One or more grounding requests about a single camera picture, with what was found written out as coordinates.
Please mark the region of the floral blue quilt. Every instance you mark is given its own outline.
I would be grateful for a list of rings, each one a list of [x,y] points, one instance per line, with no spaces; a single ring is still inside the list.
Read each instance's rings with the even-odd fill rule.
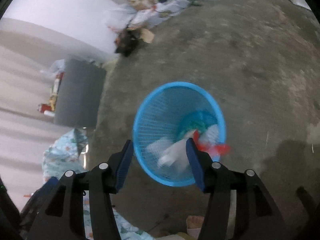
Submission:
[[[43,177],[57,179],[58,187],[46,215],[58,218],[53,232],[70,232],[73,239],[152,239],[121,216],[112,206],[112,194],[124,185],[133,156],[133,143],[90,171],[80,161],[87,137],[73,129],[57,139],[43,154]]]

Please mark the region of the white tissue paper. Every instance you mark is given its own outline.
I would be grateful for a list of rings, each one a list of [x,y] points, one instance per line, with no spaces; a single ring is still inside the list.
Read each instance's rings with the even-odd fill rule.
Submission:
[[[177,142],[162,137],[161,139],[149,144],[146,150],[156,157],[158,168],[176,166],[179,172],[184,171],[189,165],[186,142],[189,138],[193,138],[196,130],[188,132],[183,138]],[[217,145],[219,138],[219,128],[217,125],[209,126],[205,132],[200,134],[200,142],[204,144]]]

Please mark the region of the white plastic shopping bag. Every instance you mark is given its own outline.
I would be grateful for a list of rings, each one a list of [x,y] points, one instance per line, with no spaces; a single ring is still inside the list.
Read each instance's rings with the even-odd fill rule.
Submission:
[[[104,12],[103,24],[114,33],[119,33],[127,27],[136,13],[137,10],[130,5],[121,4]]]

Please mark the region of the brown paper scrap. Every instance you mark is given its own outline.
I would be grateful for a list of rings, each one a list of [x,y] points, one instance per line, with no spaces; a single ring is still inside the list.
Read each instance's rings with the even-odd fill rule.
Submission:
[[[155,35],[148,29],[142,28],[140,30],[140,39],[145,43],[151,44],[153,42],[154,36]]]

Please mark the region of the dark cardboard box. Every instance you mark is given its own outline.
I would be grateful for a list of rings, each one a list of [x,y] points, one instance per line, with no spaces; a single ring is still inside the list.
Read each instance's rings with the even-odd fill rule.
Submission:
[[[137,48],[139,44],[140,31],[123,29],[115,39],[116,54],[128,57]]]

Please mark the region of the white patterned floor cloth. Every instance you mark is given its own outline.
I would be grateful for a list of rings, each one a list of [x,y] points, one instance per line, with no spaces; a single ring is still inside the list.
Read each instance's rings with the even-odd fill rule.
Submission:
[[[197,0],[158,0],[150,9],[140,10],[129,21],[129,29],[151,29],[171,17],[179,15],[184,9],[195,5]]]

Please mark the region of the small white bottle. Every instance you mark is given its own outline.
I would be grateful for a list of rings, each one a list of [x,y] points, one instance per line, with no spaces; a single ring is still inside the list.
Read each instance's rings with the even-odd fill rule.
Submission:
[[[55,113],[52,111],[44,111],[44,115],[49,116],[49,117],[54,117]]]

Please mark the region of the clear plastic bag on cabinet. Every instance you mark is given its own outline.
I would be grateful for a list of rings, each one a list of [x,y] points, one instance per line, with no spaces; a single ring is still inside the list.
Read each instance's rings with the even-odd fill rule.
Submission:
[[[49,68],[42,69],[40,73],[44,74],[47,77],[54,78],[57,75],[63,73],[66,68],[66,60],[60,59],[56,60],[52,63],[52,65]]]

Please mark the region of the red plastic wrapper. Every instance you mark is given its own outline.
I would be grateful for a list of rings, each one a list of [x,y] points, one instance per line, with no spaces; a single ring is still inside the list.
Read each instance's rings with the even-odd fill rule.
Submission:
[[[204,144],[200,142],[200,134],[198,130],[193,133],[193,141],[199,151],[208,153],[212,158],[215,156],[222,156],[231,150],[230,146],[227,144],[217,144],[217,145],[210,145]]]

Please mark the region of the snack packets on cabinet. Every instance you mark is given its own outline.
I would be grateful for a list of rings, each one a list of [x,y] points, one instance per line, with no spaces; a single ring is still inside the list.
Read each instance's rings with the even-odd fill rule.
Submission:
[[[51,106],[52,112],[54,112],[56,108],[57,96],[58,96],[58,92],[59,92],[59,88],[60,88],[63,76],[64,76],[64,72],[61,72],[55,76],[55,80],[51,89],[49,104]]]

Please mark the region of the red thermos flask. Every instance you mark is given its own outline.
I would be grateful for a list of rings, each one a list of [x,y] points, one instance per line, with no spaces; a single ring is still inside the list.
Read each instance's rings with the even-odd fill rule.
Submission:
[[[37,110],[40,113],[44,113],[45,111],[50,111],[51,112],[52,111],[52,107],[49,104],[41,103],[41,104],[38,105]]]

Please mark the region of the blue plastic waste basket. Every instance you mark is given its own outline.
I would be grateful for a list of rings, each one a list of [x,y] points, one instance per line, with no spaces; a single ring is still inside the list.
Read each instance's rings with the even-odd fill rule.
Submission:
[[[183,187],[195,183],[189,166],[158,165],[164,151],[198,129],[217,126],[217,142],[226,141],[223,113],[203,88],[188,82],[170,82],[153,90],[140,105],[132,129],[135,156],[153,180],[165,186]]]

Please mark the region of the grey bedside cabinet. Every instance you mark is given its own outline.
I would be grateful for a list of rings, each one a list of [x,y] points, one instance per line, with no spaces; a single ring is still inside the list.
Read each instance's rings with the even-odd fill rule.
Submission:
[[[94,128],[105,77],[104,68],[76,59],[67,60],[57,94],[54,124]]]

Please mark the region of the white curtain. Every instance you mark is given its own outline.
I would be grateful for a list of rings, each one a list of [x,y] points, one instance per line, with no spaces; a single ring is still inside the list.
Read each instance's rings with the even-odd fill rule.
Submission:
[[[67,132],[37,107],[49,99],[49,68],[69,57],[106,60],[104,52],[60,32],[1,19],[1,178],[19,209],[43,183],[43,152]]]

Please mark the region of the green plastic bag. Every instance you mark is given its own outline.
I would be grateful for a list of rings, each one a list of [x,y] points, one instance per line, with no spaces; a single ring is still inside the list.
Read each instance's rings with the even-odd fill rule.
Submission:
[[[197,130],[199,133],[203,133],[207,129],[207,125],[202,121],[191,121],[186,124],[183,124],[179,130],[178,135],[186,135],[188,132]]]

